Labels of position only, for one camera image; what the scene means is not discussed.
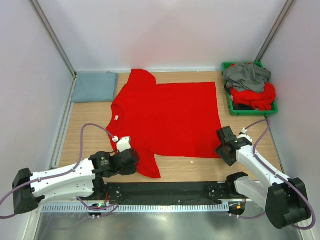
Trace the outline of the aluminium corner post right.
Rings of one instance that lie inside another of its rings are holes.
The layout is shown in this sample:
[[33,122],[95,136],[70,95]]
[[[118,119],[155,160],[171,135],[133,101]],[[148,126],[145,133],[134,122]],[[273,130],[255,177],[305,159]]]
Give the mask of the aluminium corner post right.
[[279,33],[282,25],[284,24],[286,18],[289,16],[291,10],[293,9],[296,0],[286,0],[283,7],[281,8],[278,16],[275,19],[269,33],[267,34],[256,58],[255,62],[261,62],[264,56],[266,55],[268,49],[270,48],[272,42],[275,40],[277,34]]

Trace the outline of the red t shirts in bin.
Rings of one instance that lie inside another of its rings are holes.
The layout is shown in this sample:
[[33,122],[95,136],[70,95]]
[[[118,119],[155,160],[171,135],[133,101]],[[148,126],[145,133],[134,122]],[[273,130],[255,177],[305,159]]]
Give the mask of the red t shirts in bin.
[[234,87],[230,88],[230,92],[235,104],[247,105],[260,111],[271,111],[276,98],[276,89],[268,82],[265,83],[264,91],[261,93],[252,90],[238,91]]

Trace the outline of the folded blue t shirt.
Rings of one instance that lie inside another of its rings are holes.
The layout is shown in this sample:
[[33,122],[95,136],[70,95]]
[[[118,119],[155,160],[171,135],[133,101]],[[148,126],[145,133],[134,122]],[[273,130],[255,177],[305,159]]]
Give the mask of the folded blue t shirt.
[[72,94],[72,103],[113,102],[119,74],[114,72],[79,73]]

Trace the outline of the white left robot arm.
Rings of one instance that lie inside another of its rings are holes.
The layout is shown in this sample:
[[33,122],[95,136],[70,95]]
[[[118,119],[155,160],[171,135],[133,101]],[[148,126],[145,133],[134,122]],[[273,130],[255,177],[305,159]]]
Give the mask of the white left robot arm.
[[130,148],[122,152],[99,151],[79,164],[43,172],[23,168],[12,182],[13,212],[25,214],[46,202],[66,198],[101,200],[106,194],[103,179],[136,173],[139,160],[137,151]]

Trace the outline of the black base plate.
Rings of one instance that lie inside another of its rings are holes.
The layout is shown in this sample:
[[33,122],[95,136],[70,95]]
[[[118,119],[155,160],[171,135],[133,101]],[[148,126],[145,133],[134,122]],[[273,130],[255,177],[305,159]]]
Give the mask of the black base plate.
[[225,182],[216,181],[108,183],[106,189],[110,202],[120,205],[200,206],[245,201]]

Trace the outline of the green plastic bin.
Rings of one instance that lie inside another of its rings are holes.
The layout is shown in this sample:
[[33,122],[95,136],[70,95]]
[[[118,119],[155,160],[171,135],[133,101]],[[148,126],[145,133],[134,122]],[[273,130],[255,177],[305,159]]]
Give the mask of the green plastic bin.
[[232,116],[269,116],[276,114],[278,112],[278,106],[276,99],[272,103],[272,109],[266,111],[260,111],[258,109],[254,110],[252,107],[244,104],[236,104],[233,102],[233,97],[231,96],[231,89],[225,87],[226,99],[229,107],[229,112]]

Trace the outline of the aluminium corner post left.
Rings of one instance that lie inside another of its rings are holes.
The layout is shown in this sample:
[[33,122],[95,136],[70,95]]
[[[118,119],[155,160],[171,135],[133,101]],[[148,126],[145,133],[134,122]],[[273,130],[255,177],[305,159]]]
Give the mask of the aluminium corner post left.
[[48,20],[43,8],[41,7],[40,3],[38,0],[29,0],[29,3],[31,4],[31,6],[33,7],[36,15],[38,16],[40,22],[42,23],[44,29],[46,30],[46,32],[48,33],[53,45],[55,46],[55,48],[57,49],[59,55],[61,56],[64,64],[66,65],[67,69],[69,70],[69,72],[71,73],[71,75],[75,78],[77,73],[71,63],[71,61],[69,60],[60,40],[58,39],[50,21]]

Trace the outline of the aluminium corner post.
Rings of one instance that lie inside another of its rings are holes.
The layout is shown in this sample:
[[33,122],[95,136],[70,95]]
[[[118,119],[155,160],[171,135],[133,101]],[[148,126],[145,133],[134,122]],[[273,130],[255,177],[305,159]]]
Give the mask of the aluminium corner post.
[[283,7],[281,8],[278,16],[275,19],[269,33],[267,34],[256,58],[255,62],[261,62],[264,56],[266,55],[268,49],[270,48],[272,42],[275,40],[277,34],[279,33],[282,25],[284,24],[286,18],[289,16],[291,10],[293,9],[296,0],[286,0]]
[[38,16],[40,22],[42,23],[44,29],[46,30],[46,32],[48,33],[53,45],[55,46],[55,48],[57,49],[59,55],[61,56],[64,64],[66,65],[67,69],[69,70],[69,72],[71,73],[71,75],[75,78],[77,73],[71,63],[71,61],[69,60],[60,40],[58,39],[50,21],[48,20],[43,8],[41,7],[40,3],[38,0],[29,0],[29,3],[31,4],[31,6],[33,7],[36,15]]

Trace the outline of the red t shirt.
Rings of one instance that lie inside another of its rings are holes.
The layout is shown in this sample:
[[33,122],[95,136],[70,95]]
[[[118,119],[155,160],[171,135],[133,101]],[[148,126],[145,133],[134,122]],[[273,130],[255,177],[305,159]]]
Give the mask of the red t shirt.
[[130,137],[143,176],[160,178],[155,155],[218,157],[221,121],[214,82],[158,84],[150,72],[133,69],[111,110],[107,130]]

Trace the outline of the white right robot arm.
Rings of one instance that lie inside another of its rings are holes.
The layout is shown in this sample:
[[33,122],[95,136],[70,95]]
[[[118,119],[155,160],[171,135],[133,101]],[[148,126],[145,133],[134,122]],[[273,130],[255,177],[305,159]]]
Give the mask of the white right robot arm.
[[256,177],[253,180],[245,173],[230,175],[231,182],[225,185],[225,192],[231,198],[243,195],[264,212],[269,222],[277,229],[311,220],[303,230],[311,229],[316,222],[315,212],[309,203],[307,190],[300,178],[291,178],[269,163],[257,150],[257,142],[247,135],[244,128],[235,135],[231,127],[216,132],[220,145],[216,153],[228,165],[236,162],[246,166]]

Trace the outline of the grey t shirt in bin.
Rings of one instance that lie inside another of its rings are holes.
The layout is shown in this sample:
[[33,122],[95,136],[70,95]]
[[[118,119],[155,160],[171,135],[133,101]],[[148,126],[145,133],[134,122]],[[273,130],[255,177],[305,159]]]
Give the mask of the grey t shirt in bin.
[[254,63],[235,63],[223,73],[222,79],[227,88],[234,88],[238,92],[249,90],[262,93],[271,78],[271,72]]

